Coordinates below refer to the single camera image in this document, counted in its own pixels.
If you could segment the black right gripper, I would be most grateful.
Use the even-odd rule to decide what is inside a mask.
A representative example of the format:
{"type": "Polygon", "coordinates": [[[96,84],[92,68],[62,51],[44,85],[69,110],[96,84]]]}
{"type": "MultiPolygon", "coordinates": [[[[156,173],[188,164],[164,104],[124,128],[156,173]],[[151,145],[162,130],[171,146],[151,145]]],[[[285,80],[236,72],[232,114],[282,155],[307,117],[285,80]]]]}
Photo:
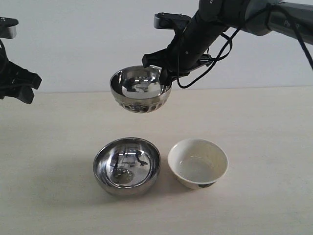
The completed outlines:
{"type": "Polygon", "coordinates": [[[173,38],[168,50],[165,48],[144,54],[142,65],[145,68],[149,66],[162,68],[160,83],[171,86],[177,78],[190,74],[188,71],[192,70],[203,53],[227,29],[228,26],[219,21],[206,22],[199,14],[195,14],[183,33],[173,38]]]}

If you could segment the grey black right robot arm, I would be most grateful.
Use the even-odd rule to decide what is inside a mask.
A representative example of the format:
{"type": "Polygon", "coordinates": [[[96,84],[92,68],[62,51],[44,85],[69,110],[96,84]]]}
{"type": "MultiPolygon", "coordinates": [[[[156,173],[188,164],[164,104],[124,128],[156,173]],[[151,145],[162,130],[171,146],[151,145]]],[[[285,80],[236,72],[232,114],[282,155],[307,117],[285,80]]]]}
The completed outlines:
{"type": "Polygon", "coordinates": [[[154,27],[171,29],[175,35],[167,48],[142,58],[144,67],[161,68],[160,81],[170,85],[202,66],[208,70],[227,57],[221,49],[216,57],[208,53],[218,37],[232,48],[229,28],[264,36],[272,31],[298,40],[309,63],[313,61],[307,44],[313,42],[313,7],[284,0],[201,0],[194,16],[157,13],[154,27]]]}

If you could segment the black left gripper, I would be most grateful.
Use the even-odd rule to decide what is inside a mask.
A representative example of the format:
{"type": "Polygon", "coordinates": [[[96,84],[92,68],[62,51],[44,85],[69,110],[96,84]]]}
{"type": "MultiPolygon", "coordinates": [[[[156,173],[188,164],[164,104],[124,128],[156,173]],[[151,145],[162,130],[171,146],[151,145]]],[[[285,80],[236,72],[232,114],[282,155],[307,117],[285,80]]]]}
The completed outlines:
{"type": "Polygon", "coordinates": [[[0,41],[0,98],[16,98],[31,104],[34,99],[32,88],[38,89],[42,79],[37,73],[24,69],[8,60],[5,46],[0,41]]]}

